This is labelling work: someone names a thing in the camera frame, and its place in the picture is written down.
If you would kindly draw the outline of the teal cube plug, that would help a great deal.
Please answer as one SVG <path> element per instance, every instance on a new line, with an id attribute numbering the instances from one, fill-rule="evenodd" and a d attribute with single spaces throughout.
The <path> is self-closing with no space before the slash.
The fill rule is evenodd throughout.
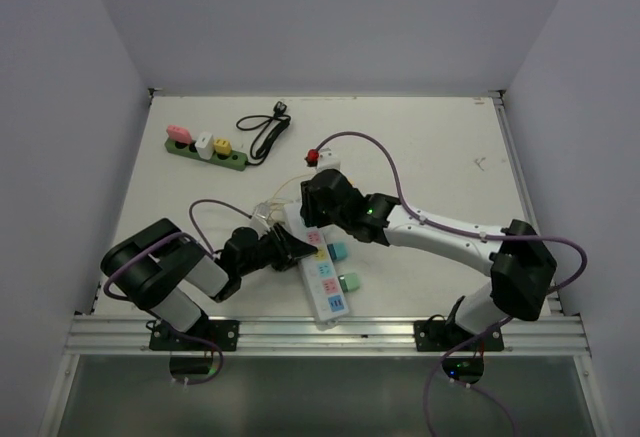
<path id="1" fill-rule="evenodd" d="M 333 262 L 342 261 L 349 256 L 347 246 L 344 242 L 328 244 L 327 249 Z"/>

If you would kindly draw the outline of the white multi-socket power strip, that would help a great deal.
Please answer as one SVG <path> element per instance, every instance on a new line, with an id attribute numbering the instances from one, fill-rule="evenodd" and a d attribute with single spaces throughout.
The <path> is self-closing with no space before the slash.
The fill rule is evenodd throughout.
<path id="1" fill-rule="evenodd" d="M 284 205 L 283 217 L 287 230 L 296 238 L 318 249 L 327 249 L 321 230 L 317 227 L 306 227 L 300 216 L 300 210 L 300 202 Z M 316 261 L 312 255 L 302 259 L 298 267 L 316 326 L 321 331 L 335 327 L 341 318 L 349 315 L 350 308 L 341 290 L 333 261 Z"/>

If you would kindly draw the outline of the green cube plug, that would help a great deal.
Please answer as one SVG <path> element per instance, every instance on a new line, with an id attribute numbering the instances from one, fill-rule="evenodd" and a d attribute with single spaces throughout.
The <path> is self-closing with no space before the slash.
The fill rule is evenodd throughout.
<path id="1" fill-rule="evenodd" d="M 346 273 L 338 276 L 341 290 L 344 293 L 355 292 L 360 289 L 361 283 L 357 273 Z"/>

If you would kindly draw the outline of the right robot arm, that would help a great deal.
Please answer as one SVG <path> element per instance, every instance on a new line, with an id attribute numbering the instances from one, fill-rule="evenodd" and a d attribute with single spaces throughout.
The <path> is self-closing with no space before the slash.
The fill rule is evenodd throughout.
<path id="1" fill-rule="evenodd" d="M 459 298 L 445 320 L 442 335 L 461 350 L 507 318 L 537 320 L 557 269 L 524 221 L 488 227 L 431 216 L 404 207 L 398 197 L 362 194 L 336 169 L 302 183 L 300 216 L 309 227 L 335 225 L 359 242 L 426 251 L 488 277 L 475 293 Z"/>

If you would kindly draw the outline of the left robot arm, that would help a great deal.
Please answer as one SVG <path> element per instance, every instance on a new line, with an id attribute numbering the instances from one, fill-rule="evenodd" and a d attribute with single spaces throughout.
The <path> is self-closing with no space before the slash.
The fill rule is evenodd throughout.
<path id="1" fill-rule="evenodd" d="M 246 275 L 266 267 L 285 271 L 316 252 L 276 224 L 262 234 L 239 227 L 214 255 L 163 218 L 111 248 L 100 269 L 108 278 L 105 294 L 160 319 L 175 341 L 193 350 L 207 340 L 209 318 L 180 289 L 181 282 L 220 303 L 240 289 Z"/>

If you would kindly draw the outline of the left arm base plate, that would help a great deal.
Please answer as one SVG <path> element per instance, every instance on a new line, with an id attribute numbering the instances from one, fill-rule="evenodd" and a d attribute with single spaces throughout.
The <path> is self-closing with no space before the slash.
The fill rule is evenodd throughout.
<path id="1" fill-rule="evenodd" d="M 145 324 L 151 332 L 149 349 L 152 351 L 211 351 L 211 343 L 222 352 L 234 352 L 240 336 L 238 320 L 202 320 L 189 331 L 178 332 L 161 321 L 150 320 Z"/>

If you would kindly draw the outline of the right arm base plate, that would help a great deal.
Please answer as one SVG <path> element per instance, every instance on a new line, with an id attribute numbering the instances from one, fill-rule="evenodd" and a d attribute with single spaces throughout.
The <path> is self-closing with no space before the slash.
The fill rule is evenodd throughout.
<path id="1" fill-rule="evenodd" d="M 414 321 L 413 337 L 418 352 L 446 352 L 469 339 L 472 339 L 472 342 L 462 347 L 462 351 L 501 352 L 505 349 L 503 336 L 499 330 L 492 331 L 484 337 L 478 337 L 455 323 L 447 323 L 440 315 L 427 320 Z"/>

